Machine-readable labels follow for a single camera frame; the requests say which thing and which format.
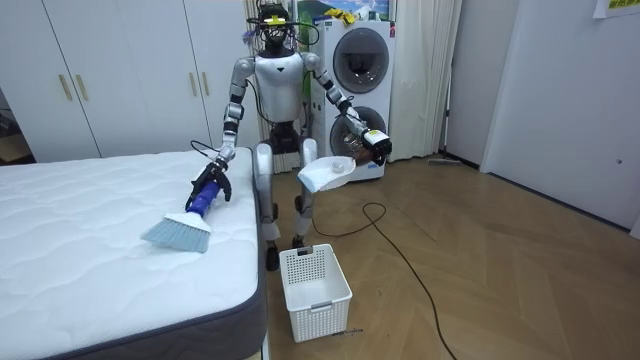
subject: washing machine door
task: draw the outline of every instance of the washing machine door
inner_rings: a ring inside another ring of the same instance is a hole
[[[366,106],[356,106],[354,110],[358,112],[360,119],[364,120],[371,130],[380,130],[385,134],[387,133],[384,120],[377,111]],[[352,157],[356,159],[356,166],[366,165],[370,161],[370,159],[360,155],[364,150],[364,146],[362,141],[349,131],[345,117],[341,116],[336,120],[333,127],[331,127],[330,136],[333,155]]]
[[[333,71],[340,85],[364,94],[380,85],[389,68],[389,49],[377,32],[359,28],[346,33],[333,54]]]

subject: blue brush handle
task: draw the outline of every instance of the blue brush handle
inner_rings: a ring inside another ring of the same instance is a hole
[[[204,186],[200,194],[196,196],[196,198],[191,203],[191,206],[187,209],[187,212],[193,212],[196,214],[200,214],[200,216],[204,216],[204,213],[207,211],[213,199],[218,196],[218,192],[220,191],[220,186],[215,181],[211,181]]]

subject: washing machine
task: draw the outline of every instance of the washing machine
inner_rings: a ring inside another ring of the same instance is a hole
[[[395,25],[386,21],[341,20],[316,24],[318,42],[311,51],[324,61],[334,83],[351,101],[360,119],[372,130],[389,133],[391,78],[395,54]],[[340,112],[326,98],[325,90],[311,82],[311,136],[318,142],[319,156],[352,156],[362,143],[347,129]],[[382,177],[384,166],[357,161],[351,181]]]

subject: white plastic basket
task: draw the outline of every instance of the white plastic basket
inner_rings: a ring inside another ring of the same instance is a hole
[[[352,293],[331,245],[282,251],[280,266],[295,342],[346,330]]]

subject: white mattress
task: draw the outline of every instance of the white mattress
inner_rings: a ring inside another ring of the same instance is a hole
[[[238,149],[205,254],[140,234],[184,211],[196,152],[0,167],[0,359],[53,356],[230,309],[258,285],[252,156]]]

